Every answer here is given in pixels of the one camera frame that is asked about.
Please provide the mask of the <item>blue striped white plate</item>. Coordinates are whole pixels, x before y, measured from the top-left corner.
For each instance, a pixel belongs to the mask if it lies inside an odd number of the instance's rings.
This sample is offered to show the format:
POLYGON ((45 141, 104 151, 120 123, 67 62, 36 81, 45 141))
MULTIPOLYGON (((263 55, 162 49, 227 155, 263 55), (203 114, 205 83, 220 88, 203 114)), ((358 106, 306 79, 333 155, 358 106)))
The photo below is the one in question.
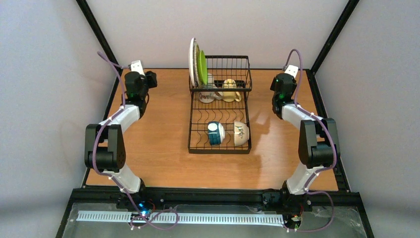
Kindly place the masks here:
POLYGON ((189 76, 190 76, 190 82, 191 82, 192 88, 195 88, 198 86, 198 81, 195 76, 195 59, 196 59, 195 54, 194 54, 194 50, 196 49, 195 45, 196 45, 196 38, 192 38, 190 41, 189 54, 188 54, 189 76))

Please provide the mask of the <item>green plate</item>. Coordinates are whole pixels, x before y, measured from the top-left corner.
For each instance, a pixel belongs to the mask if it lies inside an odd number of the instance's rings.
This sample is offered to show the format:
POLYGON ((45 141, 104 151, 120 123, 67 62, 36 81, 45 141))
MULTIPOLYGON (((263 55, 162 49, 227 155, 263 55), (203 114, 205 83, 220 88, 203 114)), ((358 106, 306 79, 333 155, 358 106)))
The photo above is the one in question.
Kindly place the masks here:
POLYGON ((198 77, 203 85, 208 84, 208 68, 204 51, 200 50, 197 57, 198 77))

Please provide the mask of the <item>woven bamboo tray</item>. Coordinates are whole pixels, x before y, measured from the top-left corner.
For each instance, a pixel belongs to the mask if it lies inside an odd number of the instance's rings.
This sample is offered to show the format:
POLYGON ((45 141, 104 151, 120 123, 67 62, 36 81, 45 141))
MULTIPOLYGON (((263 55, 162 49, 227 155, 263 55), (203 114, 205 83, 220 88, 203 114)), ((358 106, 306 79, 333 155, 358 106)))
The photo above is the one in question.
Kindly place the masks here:
POLYGON ((194 80, 196 84, 196 88, 201 87, 202 83, 199 79, 198 74, 198 53, 200 49, 196 40, 193 41, 193 73, 194 73, 194 80))

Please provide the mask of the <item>yellow handled white mug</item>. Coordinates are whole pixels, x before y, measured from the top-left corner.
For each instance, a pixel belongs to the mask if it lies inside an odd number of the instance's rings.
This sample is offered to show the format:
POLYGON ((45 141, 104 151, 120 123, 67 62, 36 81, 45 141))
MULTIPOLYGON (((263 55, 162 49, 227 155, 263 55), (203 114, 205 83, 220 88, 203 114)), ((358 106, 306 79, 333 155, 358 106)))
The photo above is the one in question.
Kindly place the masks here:
POLYGON ((226 79, 223 82, 222 85, 223 90, 226 89, 226 91, 223 92, 223 101, 225 102, 241 102, 242 96, 239 91, 233 91, 233 89, 237 89, 237 83, 233 79, 226 79))

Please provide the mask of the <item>tall seashell mug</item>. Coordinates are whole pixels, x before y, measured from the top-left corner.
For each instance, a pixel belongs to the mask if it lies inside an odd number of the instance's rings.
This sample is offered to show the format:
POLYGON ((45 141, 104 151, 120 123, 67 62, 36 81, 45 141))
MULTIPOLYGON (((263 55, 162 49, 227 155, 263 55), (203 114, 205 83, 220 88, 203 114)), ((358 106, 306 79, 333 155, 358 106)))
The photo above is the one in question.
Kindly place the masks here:
MULTIPOLYGON (((212 74, 208 73, 208 82, 207 85, 202 85, 203 89, 218 89, 214 82, 214 77, 212 74)), ((201 91, 199 92, 199 101, 202 103, 211 103, 214 100, 222 100, 223 93, 220 91, 201 91)))

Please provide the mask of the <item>black wire dish rack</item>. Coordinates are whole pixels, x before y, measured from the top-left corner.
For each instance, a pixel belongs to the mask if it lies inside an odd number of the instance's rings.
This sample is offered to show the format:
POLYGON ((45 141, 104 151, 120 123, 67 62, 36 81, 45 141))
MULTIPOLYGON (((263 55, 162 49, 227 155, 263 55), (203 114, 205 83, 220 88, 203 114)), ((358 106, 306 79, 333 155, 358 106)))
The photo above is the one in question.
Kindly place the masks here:
POLYGON ((241 102, 225 102, 214 100, 211 103, 199 101, 201 88, 192 88, 190 85, 191 106, 189 121, 189 136, 187 148, 191 154, 249 154, 252 141, 242 146, 234 145, 234 122, 240 121, 250 126, 248 97, 252 90, 252 77, 248 56, 206 56, 208 73, 214 77, 218 89, 223 90, 224 80, 233 79, 237 83, 237 89, 242 96, 241 102), (220 145, 211 146, 208 138, 208 123, 210 121, 220 122, 226 133, 224 141, 220 145))

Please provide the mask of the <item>white bowl with dark base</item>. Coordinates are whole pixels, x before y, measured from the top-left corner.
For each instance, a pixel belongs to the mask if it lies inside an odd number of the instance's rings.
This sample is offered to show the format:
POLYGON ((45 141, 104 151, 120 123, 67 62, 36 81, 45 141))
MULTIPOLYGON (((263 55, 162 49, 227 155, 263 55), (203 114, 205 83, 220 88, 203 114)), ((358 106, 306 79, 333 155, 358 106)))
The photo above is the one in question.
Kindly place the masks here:
POLYGON ((220 145, 225 139, 225 129, 220 122, 208 123, 208 138, 211 146, 220 145))

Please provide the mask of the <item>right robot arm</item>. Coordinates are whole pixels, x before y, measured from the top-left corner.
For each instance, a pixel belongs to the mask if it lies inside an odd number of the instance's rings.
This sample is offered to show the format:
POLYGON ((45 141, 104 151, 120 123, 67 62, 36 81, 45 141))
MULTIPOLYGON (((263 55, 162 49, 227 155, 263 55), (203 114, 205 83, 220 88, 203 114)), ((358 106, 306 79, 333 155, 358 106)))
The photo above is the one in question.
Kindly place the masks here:
POLYGON ((292 195, 308 193, 319 174, 331 170, 337 163, 339 141, 335 120, 316 116, 294 102, 292 96, 297 92, 297 82, 289 73, 276 75, 270 89, 274 92, 273 112, 299 130, 300 163, 283 187, 292 195))

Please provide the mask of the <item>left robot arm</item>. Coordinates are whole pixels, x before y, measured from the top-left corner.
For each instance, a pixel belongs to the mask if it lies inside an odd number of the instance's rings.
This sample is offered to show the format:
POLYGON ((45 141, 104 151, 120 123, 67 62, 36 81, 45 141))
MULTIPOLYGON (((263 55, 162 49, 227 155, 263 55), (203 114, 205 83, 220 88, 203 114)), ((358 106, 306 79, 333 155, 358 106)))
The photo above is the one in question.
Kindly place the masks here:
POLYGON ((126 164, 123 133, 144 115, 148 91, 157 85, 155 72, 125 74, 126 104, 104 121, 87 125, 85 130, 86 167, 113 180, 122 192, 137 193, 142 186, 142 180, 126 164))

